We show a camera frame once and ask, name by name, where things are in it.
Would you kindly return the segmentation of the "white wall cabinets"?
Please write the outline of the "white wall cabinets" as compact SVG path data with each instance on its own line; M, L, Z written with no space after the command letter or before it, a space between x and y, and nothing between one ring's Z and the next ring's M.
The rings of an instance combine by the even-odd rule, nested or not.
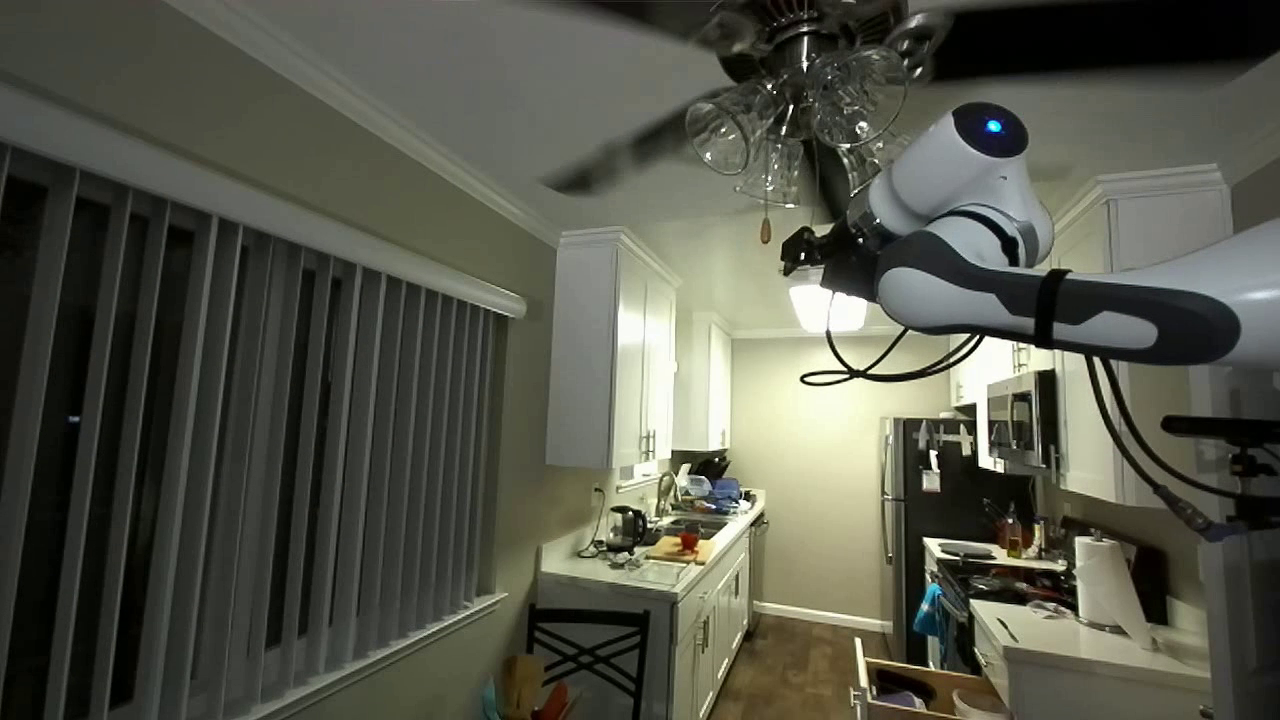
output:
M1057 214L1047 266L1079 274L1125 272L1180 258L1231 232L1229 191L1215 167L1101 176ZM1060 487L1108 503L1157 507L1156 496L1114 447L1082 356L986 340L951 370L951 400L974 407L984 421L991 384L1039 369L1052 370L1056 379ZM1114 369L1140 433L1166 461L1194 473L1199 446L1164 433L1160 423L1210 409L1208 370L1130 363Z

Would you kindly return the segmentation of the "kitchen ceiling light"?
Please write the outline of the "kitchen ceiling light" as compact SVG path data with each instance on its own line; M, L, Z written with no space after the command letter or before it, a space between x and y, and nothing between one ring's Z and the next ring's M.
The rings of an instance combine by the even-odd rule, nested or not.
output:
M794 284L788 299L803 331L810 334L850 333L867 323L869 302L819 284Z

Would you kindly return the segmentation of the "wooden cutting board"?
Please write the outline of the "wooden cutting board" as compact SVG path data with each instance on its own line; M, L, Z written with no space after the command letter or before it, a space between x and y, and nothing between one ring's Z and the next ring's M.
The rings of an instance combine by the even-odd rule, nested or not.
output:
M716 541L696 537L690 550L684 547L681 536L663 536L646 552L646 559L660 562L681 562L705 566L716 552Z

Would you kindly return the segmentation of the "white wall cabinet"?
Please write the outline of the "white wall cabinet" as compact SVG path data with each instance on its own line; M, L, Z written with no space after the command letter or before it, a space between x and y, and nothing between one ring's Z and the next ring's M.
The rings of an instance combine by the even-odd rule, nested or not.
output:
M727 450L732 437L732 338L714 313L677 324L673 448Z
M545 460L594 470L669 460L678 279L620 225L561 236Z

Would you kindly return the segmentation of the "blue towel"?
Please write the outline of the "blue towel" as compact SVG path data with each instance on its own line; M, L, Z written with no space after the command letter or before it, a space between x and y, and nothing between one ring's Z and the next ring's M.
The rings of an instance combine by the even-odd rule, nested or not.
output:
M916 607L911 629L918 635L941 639L945 633L945 619L941 609L945 591L938 582L927 582L920 603Z

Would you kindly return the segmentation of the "white base cabinets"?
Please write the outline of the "white base cabinets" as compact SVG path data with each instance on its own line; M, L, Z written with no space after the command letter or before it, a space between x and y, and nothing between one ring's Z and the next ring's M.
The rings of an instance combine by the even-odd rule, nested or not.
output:
M535 603L549 607L653 612L645 720L708 720L740 651L753 612L751 537L765 509L753 491L741 512L673 516L663 536L716 541L705 566L646 559L653 546L618 556L588 551L588 529L545 543L538 555ZM572 678L570 720L599 706L628 707L616 691L585 676Z

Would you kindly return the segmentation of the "black refrigerator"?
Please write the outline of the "black refrigerator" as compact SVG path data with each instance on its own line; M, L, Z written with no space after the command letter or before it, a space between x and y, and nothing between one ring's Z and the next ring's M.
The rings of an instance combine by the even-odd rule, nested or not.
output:
M881 605L893 660L925 664L927 638L913 630L925 593L927 537L996 543L1010 506L1034 514L1030 477L983 468L972 419L891 416L879 441Z

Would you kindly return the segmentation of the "black chair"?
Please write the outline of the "black chair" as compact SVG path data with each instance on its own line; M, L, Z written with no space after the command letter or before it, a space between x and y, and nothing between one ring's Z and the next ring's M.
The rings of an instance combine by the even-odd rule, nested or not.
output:
M549 691L585 676L616 691L628 707L593 708L584 720L645 720L650 610L549 607L530 603L525 651L543 661Z

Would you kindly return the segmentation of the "electric kettle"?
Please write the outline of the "electric kettle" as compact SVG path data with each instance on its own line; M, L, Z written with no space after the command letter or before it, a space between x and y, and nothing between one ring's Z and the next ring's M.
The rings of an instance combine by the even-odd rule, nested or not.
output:
M611 506L605 514L605 551L608 553L634 553L645 541L650 529L646 512L628 505Z

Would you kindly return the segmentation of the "ceiling fan with glass lamps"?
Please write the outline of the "ceiling fan with glass lamps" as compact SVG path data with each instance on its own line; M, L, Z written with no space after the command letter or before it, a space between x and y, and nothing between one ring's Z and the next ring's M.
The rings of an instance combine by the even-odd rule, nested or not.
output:
M884 136L908 90L1258 60L1280 51L1280 0L568 0L710 53L730 85L602 145L541 183L602 193L682 140L722 176L765 137L795 141L829 211L844 205L838 152Z

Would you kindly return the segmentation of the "vertical window blinds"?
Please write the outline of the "vertical window blinds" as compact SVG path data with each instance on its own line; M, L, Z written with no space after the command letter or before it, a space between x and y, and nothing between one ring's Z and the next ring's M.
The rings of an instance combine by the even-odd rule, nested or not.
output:
M488 605L504 323L0 142L0 720L244 720Z

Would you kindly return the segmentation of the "paper towel roll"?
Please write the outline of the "paper towel roll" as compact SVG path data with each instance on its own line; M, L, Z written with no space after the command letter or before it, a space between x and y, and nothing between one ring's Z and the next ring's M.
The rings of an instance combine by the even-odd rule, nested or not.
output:
M1139 648L1157 648L1120 543L1103 537L1074 538L1076 618L1089 626L1126 635Z

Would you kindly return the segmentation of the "stove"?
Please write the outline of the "stove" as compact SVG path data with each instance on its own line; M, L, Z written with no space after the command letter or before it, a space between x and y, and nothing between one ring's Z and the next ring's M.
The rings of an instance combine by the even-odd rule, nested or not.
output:
M1010 559L997 546L937 538L923 541L923 562L924 588L927 582L938 582L945 592L942 638L919 635L925 642L925 665L934 670L980 671L972 648L977 634L972 602L977 600L1014 606L1043 601L1076 610L1074 580L1053 562Z

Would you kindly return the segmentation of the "microwave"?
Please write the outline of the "microwave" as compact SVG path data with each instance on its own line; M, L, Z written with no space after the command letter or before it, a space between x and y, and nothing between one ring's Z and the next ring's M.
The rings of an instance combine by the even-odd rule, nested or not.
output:
M1024 372L987 387L989 456L1016 469L1050 471L1059 460L1056 373Z

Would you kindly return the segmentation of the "open wooden drawer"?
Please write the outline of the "open wooden drawer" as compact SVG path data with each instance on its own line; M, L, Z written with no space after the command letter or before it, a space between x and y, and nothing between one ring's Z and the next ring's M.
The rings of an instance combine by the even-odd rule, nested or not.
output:
M1012 711L983 676L872 657L852 642L849 720L1012 720Z

